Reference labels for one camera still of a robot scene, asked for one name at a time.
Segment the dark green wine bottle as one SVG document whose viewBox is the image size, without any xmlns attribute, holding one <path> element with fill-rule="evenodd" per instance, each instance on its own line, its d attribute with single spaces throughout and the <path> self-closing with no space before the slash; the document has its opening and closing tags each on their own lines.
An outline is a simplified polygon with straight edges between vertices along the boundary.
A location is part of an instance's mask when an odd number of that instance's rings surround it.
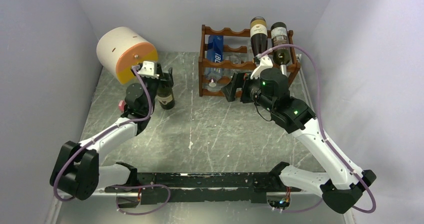
<svg viewBox="0 0 424 224">
<path fill-rule="evenodd" d="M 173 93 L 173 88 L 168 81 L 161 81 L 158 85 L 156 98 L 160 104 L 160 106 L 169 110 L 175 106 L 175 98 Z"/>
</svg>

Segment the gold foil wine bottle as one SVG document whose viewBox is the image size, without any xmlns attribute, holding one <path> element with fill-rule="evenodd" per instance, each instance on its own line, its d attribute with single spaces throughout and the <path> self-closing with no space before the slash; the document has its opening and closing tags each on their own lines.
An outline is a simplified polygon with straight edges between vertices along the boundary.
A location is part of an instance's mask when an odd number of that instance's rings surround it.
<svg viewBox="0 0 424 224">
<path fill-rule="evenodd" d="M 250 22 L 250 44 L 253 54 L 253 62 L 258 65 L 261 55 L 265 52 L 268 44 L 267 24 L 263 17 L 254 17 Z"/>
</svg>

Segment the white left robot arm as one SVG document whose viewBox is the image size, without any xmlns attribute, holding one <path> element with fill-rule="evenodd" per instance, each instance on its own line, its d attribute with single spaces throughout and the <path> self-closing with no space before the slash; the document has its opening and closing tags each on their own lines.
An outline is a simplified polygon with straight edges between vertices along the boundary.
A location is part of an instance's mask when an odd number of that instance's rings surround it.
<svg viewBox="0 0 424 224">
<path fill-rule="evenodd" d="M 173 87 L 173 71 L 163 72 L 160 66 L 146 72 L 138 64 L 131 72 L 138 82 L 130 85 L 124 101 L 124 112 L 107 129 L 75 143 L 66 142 L 60 149 L 50 177 L 54 196 L 60 201 L 85 200 L 97 189 L 122 188 L 131 192 L 139 184 L 137 169 L 118 162 L 102 166 L 104 158 L 119 145 L 141 134 L 154 112 L 158 89 Z"/>
</svg>

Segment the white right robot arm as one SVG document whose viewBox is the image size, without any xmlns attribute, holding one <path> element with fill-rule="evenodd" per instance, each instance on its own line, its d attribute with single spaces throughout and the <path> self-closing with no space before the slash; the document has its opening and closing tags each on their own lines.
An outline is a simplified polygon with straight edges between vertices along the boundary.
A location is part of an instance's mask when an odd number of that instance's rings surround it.
<svg viewBox="0 0 424 224">
<path fill-rule="evenodd" d="M 227 101 L 241 89 L 242 103 L 254 103 L 270 113 L 270 120 L 301 142 L 324 168 L 323 173 L 302 170 L 281 162 L 271 171 L 270 185 L 276 191 L 294 187 L 313 193 L 333 211 L 344 214 L 359 201 L 376 180 L 372 170 L 354 165 L 325 137 L 319 119 L 309 105 L 290 95 L 289 80 L 276 68 L 266 69 L 254 78 L 252 73 L 235 73 L 221 88 Z"/>
</svg>

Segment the brown wooden wine rack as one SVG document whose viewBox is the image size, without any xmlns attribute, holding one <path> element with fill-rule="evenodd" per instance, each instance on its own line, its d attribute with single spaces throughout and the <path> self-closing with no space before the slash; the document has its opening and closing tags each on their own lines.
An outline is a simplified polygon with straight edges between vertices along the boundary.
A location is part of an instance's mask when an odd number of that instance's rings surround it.
<svg viewBox="0 0 424 224">
<path fill-rule="evenodd" d="M 288 42 L 290 44 L 293 43 L 293 30 L 288 31 Z M 242 38 L 242 37 L 250 37 L 250 30 L 244 29 L 239 32 L 233 31 L 231 28 L 223 28 L 222 30 L 214 30 L 209 26 L 202 25 L 201 26 L 201 45 L 200 45 L 200 52 L 199 52 L 199 60 L 198 60 L 198 92 L 199 96 L 218 96 L 218 97 L 224 97 L 224 94 L 222 91 L 209 91 L 206 88 L 204 88 L 203 84 L 206 84 L 208 82 L 206 75 L 205 75 L 205 68 L 222 68 L 222 69 L 233 69 L 233 70 L 254 70 L 256 65 L 252 61 L 241 61 L 241 64 L 235 64 L 229 60 L 223 60 L 219 63 L 211 62 L 206 58 L 206 52 L 207 52 L 207 42 L 206 42 L 206 36 L 212 36 L 212 35 L 223 35 L 225 37 L 236 37 L 236 38 Z M 223 48 L 224 53 L 243 53 L 246 54 L 248 52 L 247 46 L 240 46 L 238 48 L 232 48 L 228 45 L 224 45 Z M 297 76 L 298 72 L 301 69 L 301 64 L 296 58 L 295 49 L 293 47 L 290 47 L 289 49 L 290 57 L 292 59 L 292 64 L 289 64 L 287 66 L 287 71 L 289 72 L 288 76 L 288 85 L 290 86 L 292 82 L 294 81 L 295 77 Z M 222 77 L 220 80 L 218 80 L 218 84 L 228 84 L 230 82 L 230 77 Z"/>
</svg>

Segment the blue label clear bottle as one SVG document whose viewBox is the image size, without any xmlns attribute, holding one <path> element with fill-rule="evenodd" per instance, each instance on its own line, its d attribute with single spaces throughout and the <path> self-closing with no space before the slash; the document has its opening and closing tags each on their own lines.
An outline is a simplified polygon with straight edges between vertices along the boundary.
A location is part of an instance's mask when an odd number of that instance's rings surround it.
<svg viewBox="0 0 424 224">
<path fill-rule="evenodd" d="M 222 35 L 210 35 L 207 43 L 206 59 L 212 63 L 220 63 L 223 60 L 224 37 Z M 207 87 L 217 87 L 218 81 L 224 76 L 224 69 L 207 67 L 204 71 L 208 80 Z"/>
</svg>

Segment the dark bottle brown label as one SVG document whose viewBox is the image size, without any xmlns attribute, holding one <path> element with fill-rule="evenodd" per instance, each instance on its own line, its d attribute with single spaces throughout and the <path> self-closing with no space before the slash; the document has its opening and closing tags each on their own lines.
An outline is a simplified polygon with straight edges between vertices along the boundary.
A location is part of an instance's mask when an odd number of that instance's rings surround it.
<svg viewBox="0 0 424 224">
<path fill-rule="evenodd" d="M 271 44 L 272 47 L 288 44 L 289 38 L 287 35 L 287 26 L 283 22 L 276 22 L 271 26 Z M 287 64 L 290 62 L 290 50 L 288 47 L 280 48 L 273 50 L 272 54 L 274 63 L 279 65 L 280 70 L 286 76 L 287 73 Z"/>
</svg>

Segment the small pink block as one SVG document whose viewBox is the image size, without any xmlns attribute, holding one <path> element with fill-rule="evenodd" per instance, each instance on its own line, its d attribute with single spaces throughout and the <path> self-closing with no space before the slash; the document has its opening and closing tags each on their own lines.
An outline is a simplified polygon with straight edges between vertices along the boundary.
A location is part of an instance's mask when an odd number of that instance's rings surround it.
<svg viewBox="0 0 424 224">
<path fill-rule="evenodd" d="M 118 109 L 121 111 L 121 113 L 124 113 L 124 111 L 125 111 L 125 107 L 126 107 L 126 103 L 125 103 L 125 101 L 124 100 L 121 100 L 120 102 L 119 102 L 119 104 L 118 104 Z"/>
</svg>

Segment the white orange yellow cylinder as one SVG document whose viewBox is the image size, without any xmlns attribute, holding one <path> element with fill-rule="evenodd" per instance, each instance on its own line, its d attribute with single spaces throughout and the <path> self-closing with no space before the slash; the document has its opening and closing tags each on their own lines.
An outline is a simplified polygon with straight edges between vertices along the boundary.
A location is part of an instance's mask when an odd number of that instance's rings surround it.
<svg viewBox="0 0 424 224">
<path fill-rule="evenodd" d="M 98 41 L 96 55 L 102 66 L 122 85 L 135 77 L 132 66 L 158 60 L 154 45 L 128 27 L 118 27 L 104 34 Z"/>
</svg>

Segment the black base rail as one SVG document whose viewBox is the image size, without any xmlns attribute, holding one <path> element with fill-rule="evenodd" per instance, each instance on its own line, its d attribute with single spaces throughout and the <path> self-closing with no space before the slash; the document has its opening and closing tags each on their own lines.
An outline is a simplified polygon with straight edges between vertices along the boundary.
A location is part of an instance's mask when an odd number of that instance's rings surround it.
<svg viewBox="0 0 424 224">
<path fill-rule="evenodd" d="M 103 187 L 95 194 L 116 194 L 127 197 L 135 205 L 169 202 L 250 201 L 267 203 L 273 194 L 284 195 L 301 192 L 296 187 L 286 187 L 269 172 L 221 173 L 153 173 L 139 172 L 136 183 L 142 188 Z"/>
</svg>

